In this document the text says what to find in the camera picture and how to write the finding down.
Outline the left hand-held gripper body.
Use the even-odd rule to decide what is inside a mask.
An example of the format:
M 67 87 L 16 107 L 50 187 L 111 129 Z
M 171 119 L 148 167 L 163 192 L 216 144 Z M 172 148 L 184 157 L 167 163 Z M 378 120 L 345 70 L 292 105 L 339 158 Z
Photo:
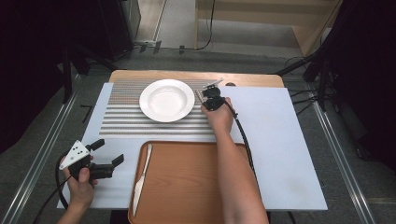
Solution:
M 90 180 L 110 178 L 116 166 L 112 164 L 96 164 L 92 162 L 91 152 L 79 140 L 70 148 L 64 160 L 59 165 L 59 169 L 67 168 L 70 175 L 78 179 L 81 168 L 90 170 Z

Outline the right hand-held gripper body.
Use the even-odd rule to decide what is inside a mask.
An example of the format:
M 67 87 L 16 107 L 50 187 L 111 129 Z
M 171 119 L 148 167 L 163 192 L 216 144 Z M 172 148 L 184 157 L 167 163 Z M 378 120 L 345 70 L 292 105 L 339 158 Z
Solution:
M 206 84 L 201 91 L 203 97 L 202 104 L 209 110 L 214 111 L 219 109 L 225 102 L 225 98 L 220 95 L 219 84 L 223 79 L 216 80 L 212 83 Z

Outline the silver table knife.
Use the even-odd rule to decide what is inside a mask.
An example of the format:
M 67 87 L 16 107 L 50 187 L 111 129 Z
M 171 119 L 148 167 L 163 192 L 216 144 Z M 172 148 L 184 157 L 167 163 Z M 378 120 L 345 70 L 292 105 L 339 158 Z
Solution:
M 133 216 L 135 216 L 135 214 L 137 212 L 137 207 L 139 205 L 139 200 L 140 200 L 142 189 L 144 186 L 145 177 L 146 177 L 147 169 L 149 166 L 152 149 L 153 149 L 153 145 L 148 144 L 147 156 L 146 156 L 146 160 L 144 163 L 144 168 L 143 168 L 141 176 L 139 177 L 138 181 L 136 182 L 136 184 L 134 186 Z

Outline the white deep plate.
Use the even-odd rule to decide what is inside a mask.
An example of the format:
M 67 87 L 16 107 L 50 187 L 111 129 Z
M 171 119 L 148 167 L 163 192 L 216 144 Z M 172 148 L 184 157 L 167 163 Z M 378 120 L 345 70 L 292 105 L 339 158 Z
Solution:
M 173 122 L 186 117 L 195 105 L 190 86 L 175 79 L 162 79 L 149 84 L 140 94 L 139 106 L 150 119 Z

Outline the brown wooden tray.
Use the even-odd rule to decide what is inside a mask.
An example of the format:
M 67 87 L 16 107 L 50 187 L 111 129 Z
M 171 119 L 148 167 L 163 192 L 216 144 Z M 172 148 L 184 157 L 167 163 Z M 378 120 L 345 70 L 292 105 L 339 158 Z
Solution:
M 145 175 L 131 224 L 223 224 L 217 145 L 150 141 L 140 148 L 135 177 Z

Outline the person's right hand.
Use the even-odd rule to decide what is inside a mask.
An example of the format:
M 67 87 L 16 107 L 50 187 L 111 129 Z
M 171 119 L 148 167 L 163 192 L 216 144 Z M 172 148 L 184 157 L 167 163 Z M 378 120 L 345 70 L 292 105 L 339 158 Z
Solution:
M 225 101 L 224 105 L 214 111 L 209 111 L 203 105 L 201 106 L 214 135 L 229 134 L 233 126 L 233 113 L 230 110 L 232 102 L 229 97 L 226 97 Z

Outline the person's left hand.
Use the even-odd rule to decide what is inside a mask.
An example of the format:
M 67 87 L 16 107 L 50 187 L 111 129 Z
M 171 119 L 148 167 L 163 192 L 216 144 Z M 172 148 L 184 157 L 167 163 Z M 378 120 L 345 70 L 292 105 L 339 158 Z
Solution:
M 94 196 L 93 185 L 96 185 L 98 181 L 93 180 L 90 183 L 90 170 L 86 167 L 80 169 L 78 179 L 71 176 L 67 168 L 64 169 L 64 174 L 68 177 L 67 186 L 70 191 L 68 210 L 82 211 L 88 209 Z

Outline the striped woven placemat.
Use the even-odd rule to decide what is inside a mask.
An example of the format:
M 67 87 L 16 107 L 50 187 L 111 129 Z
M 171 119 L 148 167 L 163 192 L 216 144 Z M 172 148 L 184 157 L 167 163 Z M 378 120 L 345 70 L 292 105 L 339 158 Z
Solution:
M 198 138 L 207 137 L 212 130 L 201 112 L 201 102 L 195 90 L 201 91 L 207 83 L 199 79 L 180 81 L 191 87 L 195 105 L 183 119 L 173 122 L 159 122 L 148 118 L 140 109 L 139 97 L 142 91 L 154 81 L 161 79 L 119 79 L 113 83 L 99 134 L 103 137 L 139 138 Z

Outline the wooden table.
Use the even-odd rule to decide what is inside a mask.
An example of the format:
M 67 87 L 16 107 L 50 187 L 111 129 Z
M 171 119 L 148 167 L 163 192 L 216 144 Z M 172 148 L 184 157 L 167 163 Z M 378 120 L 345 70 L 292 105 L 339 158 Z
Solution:
M 237 87 L 269 87 L 283 88 L 282 77 L 278 75 L 257 74 L 233 74 L 219 72 L 189 72 L 189 71 L 160 71 L 160 70 L 116 70 L 110 78 L 110 82 L 119 79 L 223 79 L 221 86 L 233 83 Z

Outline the beige wooden cabinet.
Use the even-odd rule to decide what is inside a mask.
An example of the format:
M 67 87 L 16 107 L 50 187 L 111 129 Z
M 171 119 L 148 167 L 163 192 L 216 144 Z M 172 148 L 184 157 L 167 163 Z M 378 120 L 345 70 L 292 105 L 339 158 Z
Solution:
M 332 25 L 344 0 L 194 0 L 198 20 L 214 19 L 289 25 L 304 56 L 315 51 L 324 31 Z

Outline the dark curtain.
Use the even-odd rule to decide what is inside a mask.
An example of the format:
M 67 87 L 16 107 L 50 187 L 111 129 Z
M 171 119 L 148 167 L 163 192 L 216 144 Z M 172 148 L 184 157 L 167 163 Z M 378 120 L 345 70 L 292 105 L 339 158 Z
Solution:
M 0 153 L 65 84 L 58 67 L 90 0 L 0 0 Z

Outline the black tripod stand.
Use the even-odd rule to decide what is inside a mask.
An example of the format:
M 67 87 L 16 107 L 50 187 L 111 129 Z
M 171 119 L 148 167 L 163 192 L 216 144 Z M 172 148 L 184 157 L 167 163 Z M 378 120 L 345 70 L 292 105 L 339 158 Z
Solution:
M 319 77 L 316 102 L 318 103 L 321 110 L 325 112 L 325 95 L 330 76 L 330 63 L 326 57 L 326 50 L 323 47 L 320 47 L 314 53 L 303 57 L 299 61 L 287 65 L 285 68 L 279 71 L 276 71 L 276 75 L 282 77 L 297 68 L 303 67 L 306 64 L 308 64 L 308 67 L 304 72 L 304 80 L 307 82 L 313 82 L 317 77 Z

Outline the black cabinet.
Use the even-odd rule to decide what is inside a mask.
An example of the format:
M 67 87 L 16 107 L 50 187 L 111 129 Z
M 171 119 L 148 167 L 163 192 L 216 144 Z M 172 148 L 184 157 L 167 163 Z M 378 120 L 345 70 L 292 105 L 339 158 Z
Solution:
M 141 22 L 137 0 L 99 0 L 106 31 L 106 57 L 115 61 L 134 47 Z

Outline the metal floor rail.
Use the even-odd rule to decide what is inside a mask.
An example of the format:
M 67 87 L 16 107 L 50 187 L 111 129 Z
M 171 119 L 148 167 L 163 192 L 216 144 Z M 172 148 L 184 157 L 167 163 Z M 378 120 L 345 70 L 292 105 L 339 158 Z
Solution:
M 327 113 L 322 111 L 318 103 L 314 103 L 314 108 L 361 224 L 376 224 L 374 214 L 363 194 L 363 191 L 361 190 L 361 186 L 358 183 L 349 162 L 347 161 L 347 157 L 335 134 L 335 131 L 332 128 L 332 124 Z
M 43 167 L 76 101 L 76 97 L 77 93 L 72 93 L 70 98 L 60 107 L 54 121 L 50 125 L 45 139 L 40 145 L 40 149 L 32 156 L 33 160 L 29 163 L 29 169 L 21 180 L 21 183 L 15 188 L 15 194 L 0 224 L 16 224 L 18 222 L 21 212 L 33 192 Z

